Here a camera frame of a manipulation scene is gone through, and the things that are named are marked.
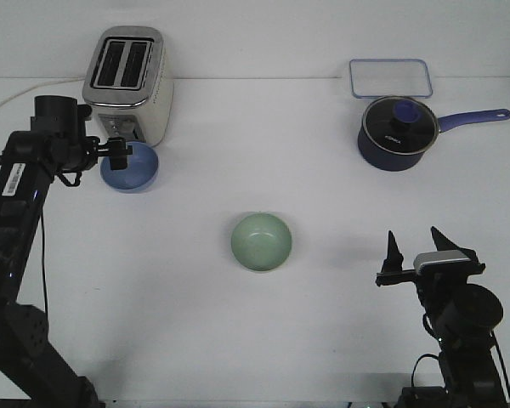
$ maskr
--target barcode label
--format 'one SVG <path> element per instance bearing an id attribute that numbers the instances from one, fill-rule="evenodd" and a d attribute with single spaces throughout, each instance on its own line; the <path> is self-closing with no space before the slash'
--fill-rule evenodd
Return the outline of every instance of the barcode label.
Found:
<path id="1" fill-rule="evenodd" d="M 13 167 L 11 167 L 11 173 L 9 173 L 8 182 L 3 188 L 2 196 L 12 197 L 15 195 L 20 178 L 25 171 L 25 166 L 25 163 L 15 163 Z"/>

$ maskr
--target purple handle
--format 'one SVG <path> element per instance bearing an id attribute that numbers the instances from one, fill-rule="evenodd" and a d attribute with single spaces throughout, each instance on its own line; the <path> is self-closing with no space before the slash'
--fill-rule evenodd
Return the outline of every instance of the purple handle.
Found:
<path id="1" fill-rule="evenodd" d="M 508 109 L 479 110 L 439 117 L 439 128 L 443 133 L 469 123 L 506 121 L 508 119 L 510 119 L 510 110 Z"/>

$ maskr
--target toaster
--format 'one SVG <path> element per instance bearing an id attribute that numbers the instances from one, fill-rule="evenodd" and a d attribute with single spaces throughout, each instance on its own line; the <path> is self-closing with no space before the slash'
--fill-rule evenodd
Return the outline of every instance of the toaster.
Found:
<path id="1" fill-rule="evenodd" d="M 161 33 L 134 25 L 105 31 L 82 96 L 108 137 L 157 145 L 164 138 L 173 96 Z"/>

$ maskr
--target white table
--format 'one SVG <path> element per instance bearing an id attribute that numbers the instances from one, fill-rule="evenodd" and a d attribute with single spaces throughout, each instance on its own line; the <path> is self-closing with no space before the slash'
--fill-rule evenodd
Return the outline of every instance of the white table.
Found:
<path id="1" fill-rule="evenodd" d="M 40 80 L 0 80 L 0 100 Z M 510 109 L 510 78 L 436 78 L 439 115 Z M 0 110 L 0 151 L 28 129 L 33 97 L 81 101 L 80 82 Z M 412 284 L 378 288 L 392 230 L 406 268 L 436 226 L 487 263 L 471 279 L 505 309 L 496 334 L 510 376 L 510 121 L 444 133 L 413 168 L 367 164 L 366 102 L 341 79 L 177 80 L 157 181 L 52 185 L 46 216 L 50 340 L 103 399 L 396 400 L 416 358 L 438 352 Z M 95 122 L 88 133 L 102 136 Z M 249 212 L 282 217 L 289 259 L 241 267 L 230 231 Z M 20 303 L 42 307 L 39 234 Z M 439 385 L 433 362 L 417 382 Z M 0 373 L 0 397 L 23 394 Z"/>

